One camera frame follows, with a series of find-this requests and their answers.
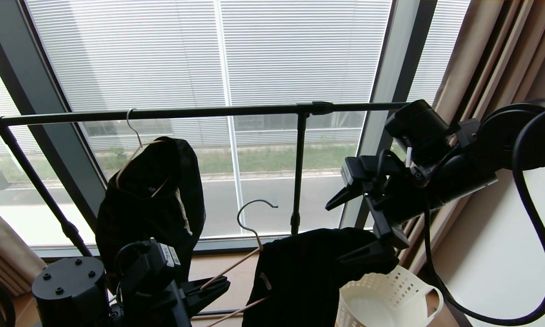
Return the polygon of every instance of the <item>white plastic basket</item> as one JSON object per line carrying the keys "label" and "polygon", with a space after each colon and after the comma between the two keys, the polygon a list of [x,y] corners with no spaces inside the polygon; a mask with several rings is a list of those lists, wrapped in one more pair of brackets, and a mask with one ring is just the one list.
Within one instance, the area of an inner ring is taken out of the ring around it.
{"label": "white plastic basket", "polygon": [[[439,305],[428,316],[426,295],[435,290]],[[425,327],[444,304],[438,288],[397,266],[388,275],[368,273],[340,290],[338,327]]]}

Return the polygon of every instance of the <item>clothes hanger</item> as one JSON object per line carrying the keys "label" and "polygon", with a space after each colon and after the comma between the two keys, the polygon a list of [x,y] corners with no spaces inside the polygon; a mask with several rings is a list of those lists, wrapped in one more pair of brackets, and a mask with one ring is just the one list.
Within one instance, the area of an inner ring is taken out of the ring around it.
{"label": "clothes hanger", "polygon": [[236,221],[238,222],[238,225],[240,227],[242,227],[243,229],[245,229],[245,230],[249,230],[250,232],[253,232],[254,235],[256,235],[256,241],[258,242],[258,247],[254,251],[247,254],[244,258],[240,259],[239,261],[237,261],[236,263],[234,263],[233,265],[228,267],[226,270],[224,270],[221,273],[219,273],[218,275],[216,275],[216,277],[210,279],[208,282],[206,282],[206,284],[203,284],[200,287],[200,290],[203,290],[204,288],[208,287],[208,285],[213,283],[216,279],[222,277],[225,273],[227,273],[228,271],[231,271],[231,269],[233,269],[237,265],[245,262],[246,259],[252,257],[252,255],[254,255],[256,253],[259,253],[260,251],[264,250],[264,247],[262,246],[262,242],[260,241],[260,236],[258,236],[258,233],[256,232],[256,230],[253,230],[252,228],[246,227],[245,225],[242,225],[242,223],[240,222],[240,214],[242,213],[244,208],[247,207],[250,203],[255,203],[255,202],[264,202],[264,203],[268,204],[271,208],[278,208],[278,205],[273,205],[272,203],[266,201],[265,199],[253,199],[252,201],[250,201],[250,202],[246,203],[245,205],[243,205],[239,209],[238,214],[236,215]]}
{"label": "clothes hanger", "polygon": [[[253,232],[255,235],[256,235],[256,241],[258,242],[258,247],[256,248],[256,250],[250,252],[249,254],[247,254],[244,258],[240,259],[237,263],[234,263],[231,267],[229,267],[228,269],[224,270],[222,273],[218,274],[216,277],[210,279],[206,284],[204,284],[202,287],[200,287],[200,290],[206,288],[206,286],[208,286],[209,284],[211,284],[213,281],[215,281],[216,279],[222,277],[225,273],[227,273],[228,271],[230,271],[231,269],[233,269],[234,267],[236,267],[237,265],[241,264],[242,262],[244,262],[246,259],[250,258],[252,255],[256,254],[256,253],[259,253],[260,251],[264,250],[264,247],[262,246],[262,241],[260,240],[260,236],[258,236],[258,233],[256,232],[256,230],[253,230],[252,228],[248,228],[246,227],[245,225],[242,225],[242,223],[240,222],[240,214],[242,213],[242,211],[244,210],[244,208],[249,205],[250,203],[255,203],[255,202],[264,202],[266,204],[268,204],[269,206],[271,206],[272,208],[278,208],[278,205],[273,205],[272,203],[266,201],[265,199],[254,199],[248,203],[246,203],[245,205],[243,205],[239,211],[238,211],[238,214],[236,215],[236,221],[238,222],[238,225],[242,228],[244,228],[245,230],[249,230],[250,232]],[[245,306],[244,308],[241,308],[241,309],[238,309],[236,311],[234,311],[233,313],[231,314],[228,314],[228,315],[225,315],[224,317],[218,319],[217,321],[214,321],[214,323],[206,326],[206,327],[212,327],[228,318],[231,318],[231,317],[234,317],[235,315],[241,313],[241,312],[244,312],[245,310],[253,307],[253,306],[256,306],[257,304],[259,304],[260,302],[264,302],[264,300],[270,298],[270,296],[266,296],[264,298],[261,298],[260,300],[256,300],[255,302],[252,302],[250,303],[249,305]]]}
{"label": "clothes hanger", "polygon": [[[145,147],[146,145],[150,145],[150,144],[155,144],[155,143],[161,143],[161,142],[165,142],[163,141],[162,139],[160,139],[159,141],[151,141],[149,143],[145,143],[143,144],[141,142],[141,136],[139,136],[139,132],[137,132],[136,129],[133,128],[133,126],[131,126],[131,121],[129,121],[129,114],[131,114],[131,112],[133,110],[136,110],[136,108],[133,108],[133,109],[130,109],[129,111],[127,111],[127,126],[129,126],[129,128],[135,132],[135,135],[137,135],[137,141],[139,142],[139,147],[137,147],[137,149],[135,150],[135,152],[133,152],[133,154],[131,155],[131,157],[129,158],[129,160],[127,160],[127,162],[125,163],[125,165],[119,170],[119,172],[117,173],[117,178],[115,178],[115,183],[117,184],[117,188],[119,188],[119,178],[121,177],[121,175],[123,174],[123,172],[125,171],[125,168],[127,168],[127,166],[131,163],[131,161],[133,161],[133,159],[135,159],[135,156],[137,155],[137,153],[139,153],[139,151],[141,149],[143,149],[143,147]],[[151,195],[151,197],[154,197],[160,190],[161,188],[167,183],[167,181],[169,180],[169,177],[165,179],[165,181],[163,182],[163,184],[161,186],[159,186],[155,192],[153,192],[153,194]]]}

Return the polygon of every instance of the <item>clothing rack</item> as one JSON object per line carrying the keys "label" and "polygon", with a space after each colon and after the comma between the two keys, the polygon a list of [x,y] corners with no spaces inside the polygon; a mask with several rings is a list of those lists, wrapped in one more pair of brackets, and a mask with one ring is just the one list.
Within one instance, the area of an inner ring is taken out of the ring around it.
{"label": "clothing rack", "polygon": [[[305,130],[307,118],[311,114],[329,114],[331,112],[344,111],[380,111],[398,110],[407,105],[407,102],[392,103],[365,103],[365,104],[332,104],[330,102],[311,102],[296,105],[277,106],[237,106],[224,108],[193,108],[193,109],[152,109],[133,110],[129,114],[129,120],[134,119],[161,119],[161,118],[193,118],[193,117],[216,117],[216,116],[245,116],[249,114],[297,114],[297,153],[295,166],[295,199],[293,202],[293,213],[290,225],[291,234],[299,232],[300,225],[300,195],[301,180],[303,177],[303,156],[305,144]],[[60,207],[34,170],[28,158],[22,151],[16,137],[12,134],[9,126],[38,125],[38,124],[59,124],[76,122],[95,122],[102,120],[125,120],[128,110],[100,110],[89,112],[67,112],[64,114],[29,114],[23,116],[0,117],[0,136],[4,143],[10,148],[12,154],[19,162],[23,171],[27,174],[38,194],[60,225],[67,238],[70,239],[85,257],[92,257],[90,250],[85,245],[75,225],[66,219]]]}

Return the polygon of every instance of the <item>beige curtain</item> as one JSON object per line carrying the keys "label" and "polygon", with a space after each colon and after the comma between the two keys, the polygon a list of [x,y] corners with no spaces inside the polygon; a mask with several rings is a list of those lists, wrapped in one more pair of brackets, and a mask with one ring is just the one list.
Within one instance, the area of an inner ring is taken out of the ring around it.
{"label": "beige curtain", "polygon": [[13,296],[31,291],[46,264],[0,217],[0,282]]}
{"label": "beige curtain", "polygon": [[[526,99],[545,58],[544,1],[472,1],[434,102],[447,122],[481,120],[493,110]],[[469,197],[451,201],[432,222],[432,247],[440,243]],[[424,220],[406,227],[411,247],[400,264],[417,273],[425,262]]]}

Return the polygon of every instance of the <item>hanger hook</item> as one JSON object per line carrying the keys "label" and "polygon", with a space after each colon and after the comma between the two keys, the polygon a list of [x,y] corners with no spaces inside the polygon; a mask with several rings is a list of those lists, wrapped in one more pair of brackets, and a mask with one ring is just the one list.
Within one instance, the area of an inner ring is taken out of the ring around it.
{"label": "hanger hook", "polygon": [[274,204],[266,201],[265,199],[253,199],[252,201],[249,201],[245,205],[243,205],[238,210],[238,215],[236,215],[236,221],[238,222],[238,225],[240,227],[244,228],[245,230],[249,230],[250,232],[253,232],[256,235],[256,241],[258,242],[258,248],[260,248],[260,250],[262,250],[262,242],[260,241],[260,236],[258,236],[258,233],[256,232],[256,230],[253,230],[252,228],[246,227],[245,225],[242,225],[242,223],[240,222],[240,214],[242,213],[244,208],[247,207],[250,203],[255,203],[255,202],[264,202],[264,203],[268,204],[271,208],[278,208],[278,205],[274,205]]}
{"label": "hanger hook", "polygon": [[129,121],[129,114],[131,114],[133,110],[137,110],[137,108],[132,108],[132,109],[129,109],[129,111],[127,111],[127,126],[129,126],[129,128],[133,130],[133,132],[135,132],[135,134],[137,135],[137,141],[139,141],[139,147],[143,147],[143,142],[141,142],[141,137],[139,136],[139,132],[137,132],[137,130],[134,129],[133,126],[131,126],[131,122]]}

